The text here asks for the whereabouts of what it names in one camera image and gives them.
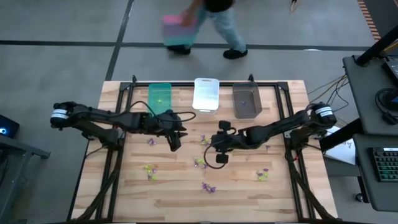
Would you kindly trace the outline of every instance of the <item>white plastic container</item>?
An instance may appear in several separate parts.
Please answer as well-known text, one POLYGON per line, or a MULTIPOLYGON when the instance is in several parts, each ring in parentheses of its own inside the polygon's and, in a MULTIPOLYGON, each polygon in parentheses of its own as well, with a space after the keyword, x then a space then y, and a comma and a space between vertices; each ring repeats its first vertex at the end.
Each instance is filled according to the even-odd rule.
POLYGON ((201 114, 215 114, 218 109, 220 81, 214 78, 195 79, 193 109, 201 114))

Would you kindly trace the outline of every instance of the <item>jeans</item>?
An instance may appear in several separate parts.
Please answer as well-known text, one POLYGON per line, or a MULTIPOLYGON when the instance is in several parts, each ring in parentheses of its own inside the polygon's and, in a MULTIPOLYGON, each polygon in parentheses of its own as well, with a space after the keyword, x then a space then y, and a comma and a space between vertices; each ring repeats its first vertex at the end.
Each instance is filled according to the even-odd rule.
POLYGON ((232 8, 229 8, 223 12, 209 12, 202 7, 198 10, 197 14, 197 32, 206 18, 209 17, 213 21, 217 32, 224 38, 225 41, 227 41, 227 43, 229 43, 230 46, 232 46, 234 50, 245 52, 246 43, 236 30, 233 14, 234 11, 232 8))

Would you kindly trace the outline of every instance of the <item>person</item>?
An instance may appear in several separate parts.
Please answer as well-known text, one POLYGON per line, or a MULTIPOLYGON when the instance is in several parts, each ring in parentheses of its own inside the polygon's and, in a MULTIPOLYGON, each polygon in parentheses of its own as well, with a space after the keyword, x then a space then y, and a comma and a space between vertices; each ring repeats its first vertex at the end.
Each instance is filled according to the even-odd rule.
MULTIPOLYGON (((191 26, 196 19, 196 28, 199 31, 206 18, 210 17, 217 32, 232 46, 224 52, 224 58, 233 60, 244 57, 248 50, 234 25, 233 4, 234 0, 193 0, 189 8, 182 13, 181 25, 191 26)), ((173 45, 167 49, 180 55, 191 53, 191 46, 188 45, 173 45)))

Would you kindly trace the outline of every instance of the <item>orange striped tape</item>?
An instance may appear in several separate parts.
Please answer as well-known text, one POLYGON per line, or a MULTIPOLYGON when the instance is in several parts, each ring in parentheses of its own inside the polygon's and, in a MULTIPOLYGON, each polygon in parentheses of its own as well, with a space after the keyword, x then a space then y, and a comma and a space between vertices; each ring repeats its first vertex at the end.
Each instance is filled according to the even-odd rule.
POLYGON ((374 25, 373 19, 372 19, 371 15, 370 15, 370 13, 368 11, 368 8, 365 5, 365 2, 363 0, 358 0, 358 4, 359 4, 359 7, 361 8, 361 11, 363 13, 363 16, 365 17, 366 22, 368 23, 369 29, 372 32, 374 40, 376 40, 376 41, 380 40, 380 38, 381 38, 380 34, 377 31, 376 26, 374 25))

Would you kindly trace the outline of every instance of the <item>concrete floor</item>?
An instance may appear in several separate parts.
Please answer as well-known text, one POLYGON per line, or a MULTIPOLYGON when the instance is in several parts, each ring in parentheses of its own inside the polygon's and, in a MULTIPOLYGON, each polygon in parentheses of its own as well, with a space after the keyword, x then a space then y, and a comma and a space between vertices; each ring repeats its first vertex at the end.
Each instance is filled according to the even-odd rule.
MULTIPOLYGON (((115 42, 128 0, 0 2, 0 40, 115 42)), ((179 13, 184 0, 135 0, 123 42, 160 43, 160 19, 179 13)), ((248 44, 370 46, 374 43, 355 0, 304 0, 289 14, 290 0, 237 0, 239 30, 248 44)), ((222 44, 208 21, 199 43, 222 44)), ((51 151, 47 161, 34 159, 13 217, 28 223, 66 219, 87 141, 74 129, 50 128, 52 105, 77 101, 95 106, 114 47, 0 45, 0 114, 21 124, 18 139, 51 151)), ((112 80, 305 80, 307 90, 344 75, 341 59, 361 52, 250 50, 246 58, 227 61, 223 49, 193 49, 189 57, 163 48, 122 47, 112 80)), ((314 99, 322 91, 310 95, 314 99)), ((330 94, 320 100, 326 101, 330 94)), ((337 115, 358 117, 349 85, 340 95, 349 107, 337 115)), ((332 107, 343 106, 336 99, 332 107)), ((353 200, 359 192, 353 177, 330 177, 339 217, 368 223, 396 223, 398 214, 373 211, 353 200)))

